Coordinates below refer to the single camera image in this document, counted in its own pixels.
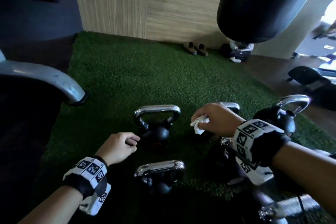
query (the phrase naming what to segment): wall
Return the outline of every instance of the wall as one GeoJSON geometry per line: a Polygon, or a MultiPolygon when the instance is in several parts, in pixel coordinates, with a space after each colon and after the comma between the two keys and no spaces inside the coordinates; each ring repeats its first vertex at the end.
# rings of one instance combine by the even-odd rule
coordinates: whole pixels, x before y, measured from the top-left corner
{"type": "Polygon", "coordinates": [[[219,47],[219,0],[78,0],[85,30],[219,47]]]}
{"type": "Polygon", "coordinates": [[[0,0],[0,46],[58,39],[83,30],[77,0],[0,0]]]}
{"type": "Polygon", "coordinates": [[[288,59],[313,30],[333,0],[307,0],[292,23],[275,39],[256,44],[254,55],[288,59]]]}

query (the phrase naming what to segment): brown shoe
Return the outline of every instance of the brown shoe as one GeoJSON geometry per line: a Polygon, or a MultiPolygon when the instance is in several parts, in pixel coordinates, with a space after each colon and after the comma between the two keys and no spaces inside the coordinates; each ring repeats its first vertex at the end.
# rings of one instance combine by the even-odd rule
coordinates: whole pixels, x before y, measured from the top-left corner
{"type": "Polygon", "coordinates": [[[195,49],[197,50],[198,54],[202,55],[202,56],[208,56],[208,51],[205,49],[205,45],[204,44],[195,44],[195,49]]]}
{"type": "Polygon", "coordinates": [[[197,55],[197,51],[195,49],[195,45],[193,42],[184,43],[183,47],[190,53],[191,55],[197,55]]]}

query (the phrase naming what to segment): black punching bag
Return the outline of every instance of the black punching bag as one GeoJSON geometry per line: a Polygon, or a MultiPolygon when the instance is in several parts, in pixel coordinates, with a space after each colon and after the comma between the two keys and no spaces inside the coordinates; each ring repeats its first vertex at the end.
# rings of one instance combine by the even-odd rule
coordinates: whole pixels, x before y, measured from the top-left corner
{"type": "Polygon", "coordinates": [[[223,34],[242,43],[261,43],[280,34],[306,0],[220,0],[217,23],[223,34]]]}

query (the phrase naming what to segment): wipe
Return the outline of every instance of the wipe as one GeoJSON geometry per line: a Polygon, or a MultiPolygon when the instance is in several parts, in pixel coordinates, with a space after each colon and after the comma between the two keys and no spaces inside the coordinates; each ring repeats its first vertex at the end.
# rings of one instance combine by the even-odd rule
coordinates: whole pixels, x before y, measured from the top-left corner
{"type": "Polygon", "coordinates": [[[207,118],[205,115],[202,115],[201,117],[199,117],[199,118],[197,118],[196,120],[194,120],[194,121],[190,124],[190,126],[194,127],[195,134],[200,135],[200,134],[202,134],[202,133],[204,132],[204,130],[203,130],[203,129],[199,129],[199,128],[198,128],[198,124],[199,124],[199,123],[203,123],[203,122],[208,123],[209,121],[210,121],[209,118],[207,118]]]}

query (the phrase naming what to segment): artificial turf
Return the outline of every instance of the artificial turf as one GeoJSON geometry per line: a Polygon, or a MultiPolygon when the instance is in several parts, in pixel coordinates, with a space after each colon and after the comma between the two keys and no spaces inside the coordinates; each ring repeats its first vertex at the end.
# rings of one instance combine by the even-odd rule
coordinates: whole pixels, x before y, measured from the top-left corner
{"type": "MultiPolygon", "coordinates": [[[[246,73],[241,64],[224,59],[216,51],[208,57],[191,56],[181,45],[158,43],[98,33],[80,33],[74,44],[69,75],[91,97],[81,107],[62,105],[36,181],[35,202],[60,185],[63,173],[82,157],[93,155],[111,133],[137,132],[133,112],[144,105],[175,104],[181,116],[171,129],[163,152],[141,145],[135,154],[112,166],[108,175],[112,191],[95,219],[79,213],[72,222],[110,218],[113,223],[218,221],[233,191],[211,180],[200,170],[211,144],[193,140],[190,118],[208,102],[236,102],[240,115],[249,119],[271,106],[278,97],[246,73]],[[133,173],[136,167],[169,159],[185,162],[185,181],[167,199],[140,195],[133,173]]],[[[302,115],[295,118],[292,140],[310,148],[336,151],[336,143],[302,115]]]]}

